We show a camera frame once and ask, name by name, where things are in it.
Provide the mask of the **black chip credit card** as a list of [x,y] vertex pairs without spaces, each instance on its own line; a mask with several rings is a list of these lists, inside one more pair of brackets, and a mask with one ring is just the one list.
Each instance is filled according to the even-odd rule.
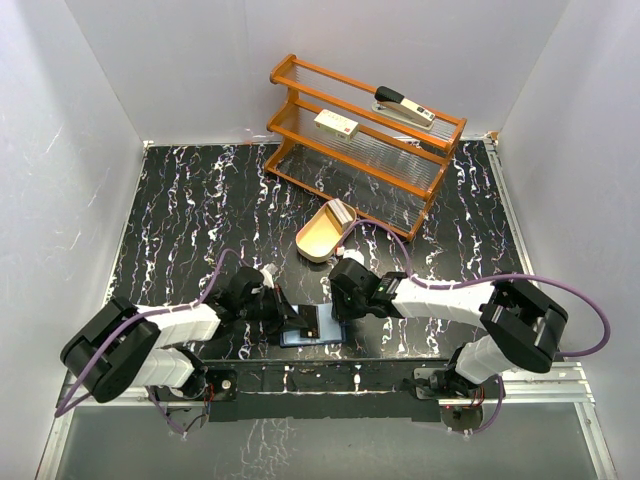
[[299,305],[298,315],[304,321],[300,329],[300,336],[304,339],[318,339],[320,337],[319,314],[316,305]]

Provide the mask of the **stack of credit cards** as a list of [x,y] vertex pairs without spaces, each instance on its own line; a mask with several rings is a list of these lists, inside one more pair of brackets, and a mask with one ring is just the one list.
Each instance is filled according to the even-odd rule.
[[328,208],[342,229],[346,229],[356,218],[356,215],[340,199],[330,200]]

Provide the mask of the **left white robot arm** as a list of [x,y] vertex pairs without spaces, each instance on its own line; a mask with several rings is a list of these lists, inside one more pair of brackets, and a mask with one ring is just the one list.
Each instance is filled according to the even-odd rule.
[[310,327],[271,272],[240,268],[203,299],[166,307],[109,300],[60,353],[89,395],[107,403],[130,387],[168,387],[186,399],[200,396],[207,376],[179,346],[224,336],[237,323],[256,323],[269,337]]

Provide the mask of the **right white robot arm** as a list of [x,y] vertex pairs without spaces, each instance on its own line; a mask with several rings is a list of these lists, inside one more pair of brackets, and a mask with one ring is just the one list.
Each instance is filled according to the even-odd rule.
[[332,314],[341,323],[378,318],[434,318],[477,326],[485,336],[459,346],[446,366],[409,380],[431,398],[470,398],[513,368],[546,373],[559,351],[568,314],[525,278],[500,275],[473,285],[427,281],[405,272],[379,277],[346,258],[329,274]]

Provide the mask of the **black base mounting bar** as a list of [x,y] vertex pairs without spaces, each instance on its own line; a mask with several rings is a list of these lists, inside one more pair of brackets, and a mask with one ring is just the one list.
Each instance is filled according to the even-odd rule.
[[498,382],[486,381],[469,398],[432,396],[422,382],[443,362],[426,360],[215,362],[206,372],[214,397],[210,419],[383,419],[438,422],[448,407],[477,409],[497,400]]

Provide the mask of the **orange wooden three-tier rack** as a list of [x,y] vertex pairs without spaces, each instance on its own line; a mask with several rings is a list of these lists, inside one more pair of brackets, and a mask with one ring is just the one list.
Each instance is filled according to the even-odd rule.
[[[433,205],[466,119],[426,107],[433,127],[422,130],[372,110],[378,87],[287,55],[271,71],[285,87],[283,105],[267,129],[281,138],[265,163],[277,175],[323,199],[339,198],[367,218],[412,239]],[[328,109],[360,124],[350,141],[318,129]]]

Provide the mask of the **white staples box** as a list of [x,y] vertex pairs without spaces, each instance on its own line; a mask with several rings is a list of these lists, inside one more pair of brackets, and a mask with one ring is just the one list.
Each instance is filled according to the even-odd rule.
[[334,137],[350,142],[359,132],[360,124],[328,109],[321,110],[314,118],[315,126]]

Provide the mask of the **black and beige stapler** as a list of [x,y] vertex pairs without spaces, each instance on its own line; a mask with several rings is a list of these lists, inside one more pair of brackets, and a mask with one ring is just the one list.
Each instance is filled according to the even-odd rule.
[[391,120],[429,131],[436,115],[426,107],[408,99],[386,86],[379,86],[374,93],[372,110]]

